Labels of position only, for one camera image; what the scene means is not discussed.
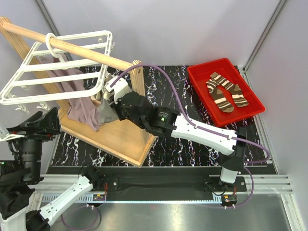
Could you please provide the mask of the grey cream sock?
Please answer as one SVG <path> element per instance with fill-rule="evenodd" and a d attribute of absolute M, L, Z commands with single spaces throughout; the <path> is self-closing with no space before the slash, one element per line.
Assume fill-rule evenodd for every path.
<path fill-rule="evenodd" d="M 91 99 L 99 100 L 101 102 L 97 108 L 97 111 L 99 112 L 98 122 L 100 124 L 110 123 L 118 120 L 116 112 L 110 106 L 110 102 L 107 100 L 107 92 L 104 91 L 104 89 L 91 96 Z"/>

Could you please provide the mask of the wooden clothes rack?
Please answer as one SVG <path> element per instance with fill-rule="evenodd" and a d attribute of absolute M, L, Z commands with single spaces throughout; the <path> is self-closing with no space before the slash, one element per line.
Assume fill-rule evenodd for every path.
<path fill-rule="evenodd" d="M 32 48 L 26 44 L 22 36 L 6 30 L 11 24 L 6 17 L 0 17 L 0 32 L 10 43 L 14 50 L 25 61 Z M 49 94 L 60 93 L 59 88 L 54 83 L 42 84 Z M 101 125 L 97 131 L 91 129 L 88 125 L 79 123 L 68 118 L 68 109 L 71 107 L 68 99 L 51 100 L 56 101 L 60 106 L 58 111 L 61 128 L 63 132 L 76 137 L 96 148 L 102 149 L 117 158 L 120 158 L 133 166 L 141 167 L 148 155 L 152 144 L 156 140 L 154 135 L 142 131 L 128 120 L 120 122 L 119 120 L 105 125 Z"/>

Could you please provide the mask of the white plastic clip hanger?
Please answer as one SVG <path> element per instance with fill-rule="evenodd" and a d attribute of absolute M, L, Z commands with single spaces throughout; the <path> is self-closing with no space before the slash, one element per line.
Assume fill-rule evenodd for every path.
<path fill-rule="evenodd" d="M 3 30 L 2 34 L 9 42 L 18 45 L 21 53 L 25 55 L 24 60 L 13 77 L 8 81 L 0 92 L 0 103 L 2 105 L 19 105 L 26 103 L 41 103 L 47 101 L 60 101 L 75 98 L 84 98 L 92 96 L 103 89 L 105 75 L 107 73 L 107 65 L 102 64 L 100 72 L 89 74 L 64 75 L 61 77 L 50 77 L 49 71 L 69 70 L 76 67 L 94 65 L 96 62 L 90 59 L 82 58 L 80 60 L 66 61 L 62 56 L 65 50 L 59 49 L 51 44 L 51 38 L 59 41 L 86 39 L 86 38 L 101 38 L 106 37 L 105 42 L 96 44 L 84 45 L 84 49 L 94 50 L 103 49 L 104 54 L 109 56 L 112 49 L 113 35 L 110 31 L 96 31 L 89 33 L 73 34 L 67 36 L 55 36 L 53 33 L 46 35 L 36 34 L 34 36 L 35 43 L 31 48 L 22 46 L 22 38 L 18 34 L 14 34 L 7 30 Z M 69 92 L 61 92 L 60 90 L 52 90 L 49 94 L 37 96 L 12 97 L 11 91 L 13 88 L 27 88 L 34 85 L 63 84 L 69 81 L 85 80 L 96 78 L 97 82 L 94 87 L 89 90 L 74 90 Z"/>

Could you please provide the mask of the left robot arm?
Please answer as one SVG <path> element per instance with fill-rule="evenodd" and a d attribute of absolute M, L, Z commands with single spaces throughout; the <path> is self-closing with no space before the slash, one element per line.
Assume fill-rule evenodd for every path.
<path fill-rule="evenodd" d="M 40 175 L 42 146 L 61 132 L 56 107 L 38 111 L 21 124 L 0 128 L 0 140 L 8 143 L 13 160 L 0 162 L 0 229 L 2 231 L 48 231 L 80 196 L 107 189 L 104 175 L 94 166 L 80 170 L 78 179 L 41 209 L 27 211 Z"/>

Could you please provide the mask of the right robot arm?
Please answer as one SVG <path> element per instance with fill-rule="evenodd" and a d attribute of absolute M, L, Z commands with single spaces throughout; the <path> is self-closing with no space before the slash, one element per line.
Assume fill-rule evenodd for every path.
<path fill-rule="evenodd" d="M 219 129 L 187 117 L 174 109 L 152 105 L 146 97 L 132 91 L 110 103 L 119 120 L 129 120 L 157 137 L 185 139 L 214 148 L 223 156 L 220 160 L 219 187 L 229 191 L 244 167 L 245 132 Z"/>

